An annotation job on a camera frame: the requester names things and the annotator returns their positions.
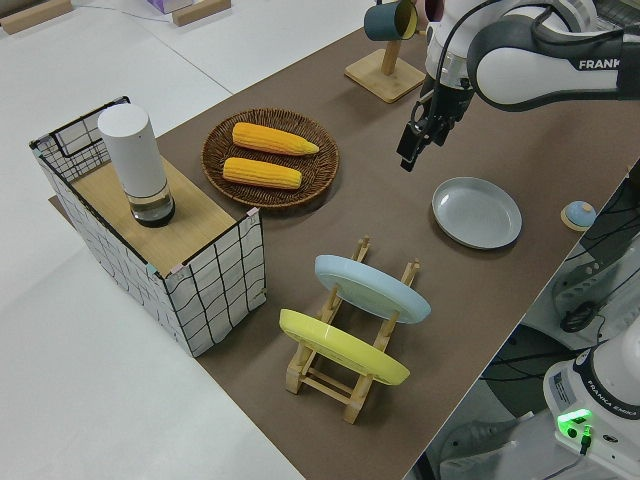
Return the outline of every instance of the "yellow corn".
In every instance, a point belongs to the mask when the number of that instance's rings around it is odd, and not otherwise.
[[[233,126],[233,143],[239,147],[284,155],[318,153],[317,145],[299,135],[255,123],[238,122]]]
[[[222,178],[229,182],[287,190],[300,188],[302,183],[302,173],[299,170],[240,157],[225,160]]]

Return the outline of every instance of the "yellow plate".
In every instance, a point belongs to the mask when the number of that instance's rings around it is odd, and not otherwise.
[[[409,376],[409,370],[386,353],[308,315],[283,309],[280,328],[320,355],[361,375],[373,375],[380,383],[399,385]]]

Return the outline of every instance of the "wicker basket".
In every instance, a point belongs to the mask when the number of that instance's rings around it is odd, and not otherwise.
[[[237,122],[250,122],[278,128],[315,143],[320,151],[302,157],[259,152],[233,144],[231,132]],[[297,190],[255,187],[222,178],[224,162],[229,157],[244,157],[295,168],[302,172],[302,185]],[[326,192],[338,171],[339,153],[333,138],[315,121],[299,113],[263,108],[233,115],[207,137],[202,149],[202,168],[209,181],[229,198],[245,205],[271,210],[284,210],[311,203]]]

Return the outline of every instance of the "sticker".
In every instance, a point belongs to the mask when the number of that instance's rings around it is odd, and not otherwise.
[[[558,410],[561,412],[576,402],[576,395],[568,379],[565,377],[564,372],[565,370],[560,370],[552,377],[549,377],[549,390],[558,406]]]

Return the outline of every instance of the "mug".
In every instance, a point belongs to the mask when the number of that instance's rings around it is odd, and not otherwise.
[[[418,27],[418,12],[411,0],[376,4],[364,15],[364,32],[370,40],[407,40]]]

